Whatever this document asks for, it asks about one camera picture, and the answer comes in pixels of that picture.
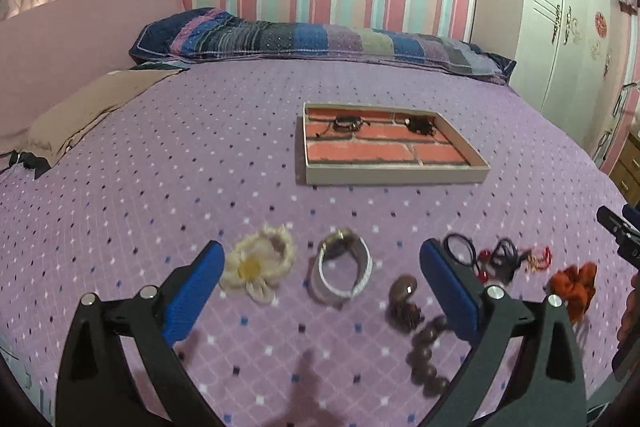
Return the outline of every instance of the polka dot bedsheet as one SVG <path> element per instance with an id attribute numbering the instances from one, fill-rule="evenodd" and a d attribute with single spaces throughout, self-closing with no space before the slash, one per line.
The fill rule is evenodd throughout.
<path id="1" fill-rule="evenodd" d="M 310 187 L 300 181 L 303 102 L 351 102 L 440 112 L 491 164 L 479 185 Z M 616 349 L 632 268 L 595 221 L 619 212 L 613 183 L 564 133 L 510 88 L 443 73 L 337 61 L 200 64 L 116 111 L 37 181 L 15 166 L 0 176 L 0 334 L 29 356 L 54 396 L 80 296 L 128 298 L 190 263 L 209 239 L 230 251 L 263 224 L 286 225 L 298 259 L 272 305 L 215 289 L 176 346 L 194 383 L 227 425 L 399 427 L 434 405 L 410 381 L 410 337 L 385 321 L 391 283 L 418 276 L 414 301 L 440 308 L 418 267 L 429 237 L 464 233 L 478 249 L 508 236 L 549 245 L 548 273 L 517 272 L 515 298 L 540 300 L 556 269 L 598 263 L 597 293 L 577 330 L 591 394 Z M 312 301 L 309 261 L 335 227 L 369 245 L 374 269 L 340 311 Z M 130 339 L 132 374 L 162 413 Z M 493 410 L 516 357 L 508 350 L 480 413 Z M 445 333 L 433 346 L 452 378 L 468 345 Z"/>

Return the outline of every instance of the white wardrobe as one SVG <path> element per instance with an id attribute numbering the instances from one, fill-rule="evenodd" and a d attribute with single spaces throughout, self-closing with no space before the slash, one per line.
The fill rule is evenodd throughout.
<path id="1" fill-rule="evenodd" d="M 515 58 L 510 86 L 586 148 L 607 74 L 610 0 L 477 0 L 471 41 Z"/>

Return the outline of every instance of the jewelry tray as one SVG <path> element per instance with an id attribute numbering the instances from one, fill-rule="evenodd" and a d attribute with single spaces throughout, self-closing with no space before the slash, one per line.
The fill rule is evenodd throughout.
<path id="1" fill-rule="evenodd" d="M 337 132 L 338 116 L 359 116 L 358 131 Z M 407 128 L 427 117 L 435 134 Z M 341 103 L 303 105 L 307 185 L 413 185 L 482 183 L 491 167 L 437 112 Z"/>

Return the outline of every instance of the orange scrunchie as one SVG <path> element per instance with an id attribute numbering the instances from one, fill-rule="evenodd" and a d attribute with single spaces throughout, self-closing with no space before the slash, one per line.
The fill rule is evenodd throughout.
<path id="1" fill-rule="evenodd" d="M 549 281 L 552 293 L 559 295 L 567 302 L 571 324 L 576 323 L 589 309 L 591 299 L 596 295 L 595 281 L 598 267 L 595 263 L 587 263 L 579 270 L 575 264 L 558 270 Z"/>

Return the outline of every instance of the hand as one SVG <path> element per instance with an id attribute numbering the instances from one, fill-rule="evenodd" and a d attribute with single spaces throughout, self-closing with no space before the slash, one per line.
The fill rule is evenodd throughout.
<path id="1" fill-rule="evenodd" d="M 618 340 L 621 343 L 626 340 L 636 319 L 636 306 L 638 305 L 636 302 L 636 283 L 638 283 L 638 274 L 631 277 L 631 286 L 633 286 L 634 289 L 631 290 L 631 293 L 629 293 L 629 296 L 626 298 L 626 311 L 622 315 L 622 325 L 618 330 Z"/>

